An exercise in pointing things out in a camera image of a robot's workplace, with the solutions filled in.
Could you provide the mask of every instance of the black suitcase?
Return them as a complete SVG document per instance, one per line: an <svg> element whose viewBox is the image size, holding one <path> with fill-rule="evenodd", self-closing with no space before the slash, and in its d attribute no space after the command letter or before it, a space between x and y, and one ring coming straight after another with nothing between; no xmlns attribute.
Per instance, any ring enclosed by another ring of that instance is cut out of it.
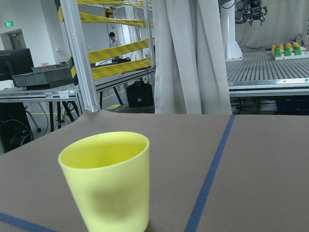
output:
<svg viewBox="0 0 309 232"><path fill-rule="evenodd" d="M153 90L149 83L136 81L126 88L126 97L130 107L153 105Z"/></svg>

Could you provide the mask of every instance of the ribbed metal surface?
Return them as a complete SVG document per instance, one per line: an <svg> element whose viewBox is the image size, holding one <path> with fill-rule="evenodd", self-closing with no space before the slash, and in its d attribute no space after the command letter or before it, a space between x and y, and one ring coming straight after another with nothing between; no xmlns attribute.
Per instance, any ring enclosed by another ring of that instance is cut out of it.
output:
<svg viewBox="0 0 309 232"><path fill-rule="evenodd" d="M309 77L309 58L274 60L264 49L243 52L241 61L226 62L229 82Z"/></svg>

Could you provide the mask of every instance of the cup rim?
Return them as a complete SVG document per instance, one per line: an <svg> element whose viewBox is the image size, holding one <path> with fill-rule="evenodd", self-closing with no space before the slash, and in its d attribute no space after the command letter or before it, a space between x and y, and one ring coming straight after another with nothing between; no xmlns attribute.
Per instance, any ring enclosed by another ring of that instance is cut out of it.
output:
<svg viewBox="0 0 309 232"><path fill-rule="evenodd" d="M105 132L105 133L90 135L90 136L87 136L87 137L85 137L85 138L83 138L83 139L77 140L76 142L74 142L74 143L72 143L72 144L66 146L66 147L59 153L59 155L58 155L58 163L60 164L61 167L65 167L65 168L67 168L67 169L81 170L81 168L70 167L70 166L68 166L68 165L66 165L66 164L64 164L64 163L62 163L62 162L60 161L60 157L61 157L62 154L65 152L65 150L67 150L70 146L73 146L74 144L81 142L82 140L89 139L89 138L94 137L94 136L97 136L97 135L109 134L109 133L131 133L131 134L138 134L138 135L142 136L142 137L145 139L145 141L146 141L146 146L145 146L145 148L144 148L141 152L139 152L137 155L135 155L135 156L133 156L132 158L129 158L129 159L125 160L125 161L122 161L122 162L119 162L119 163L115 163L115 164L112 164L112 165L108 165L108 166L98 167L98 168L83 168L83 169L82 169L83 171L92 171L92 170L98 170L98 169L103 169L103 168L106 169L106 168L115 167L115 166L117 166L117 165L123 165L123 164L126 163L126 162L129 162L129 161L131 161L131 160L133 160L133 159L137 159L137 157L139 157L141 154L143 154L143 153L149 148L149 144L150 144L149 139L148 139L145 135L143 135L143 134L140 134L140 133L137 133L137 132L131 132L131 131L111 131L111 132Z"/></svg>

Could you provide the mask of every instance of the brown table surface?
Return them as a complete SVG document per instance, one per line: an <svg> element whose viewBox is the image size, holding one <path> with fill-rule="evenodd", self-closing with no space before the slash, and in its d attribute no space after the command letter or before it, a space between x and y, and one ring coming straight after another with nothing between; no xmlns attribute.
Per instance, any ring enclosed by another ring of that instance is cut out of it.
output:
<svg viewBox="0 0 309 232"><path fill-rule="evenodd" d="M86 111L0 156L0 231L86 232L57 157L110 131L150 140L146 232L309 230L308 116Z"/></svg>

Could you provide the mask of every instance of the blue tape line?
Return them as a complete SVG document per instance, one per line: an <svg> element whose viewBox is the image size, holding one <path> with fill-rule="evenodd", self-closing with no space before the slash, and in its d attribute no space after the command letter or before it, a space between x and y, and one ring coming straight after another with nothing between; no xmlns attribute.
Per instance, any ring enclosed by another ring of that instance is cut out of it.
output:
<svg viewBox="0 0 309 232"><path fill-rule="evenodd" d="M212 185L214 177L216 175L216 171L217 171L217 168L219 166L219 162L220 162L221 156L223 154L225 144L226 144L227 139L228 139L228 135L229 135L229 133L232 129L232 126L233 126L234 119L235 119L235 115L231 115L231 117L230 117L230 119L229 119L229 121L226 125L225 131L224 131L223 136L221 138L221 141L218 145L217 151L216 151L216 153L213 157L213 160L211 162L211 166L208 170L208 173L207 173L206 178L204 180L203 186L201 188L201 191L199 192L199 195L197 197L197 201L194 205L193 211L191 213L191 216L189 218L188 224L187 224L184 232L195 232L197 230L197 226L198 226L198 223L199 223L200 218L202 216L203 209L205 207L205 204L206 204L206 201L207 201L210 189L211 189L211 185Z"/></svg>
<svg viewBox="0 0 309 232"><path fill-rule="evenodd" d="M0 221L28 232L56 232L46 227L39 226L37 224L19 218L15 218L4 213L0 213Z"/></svg>

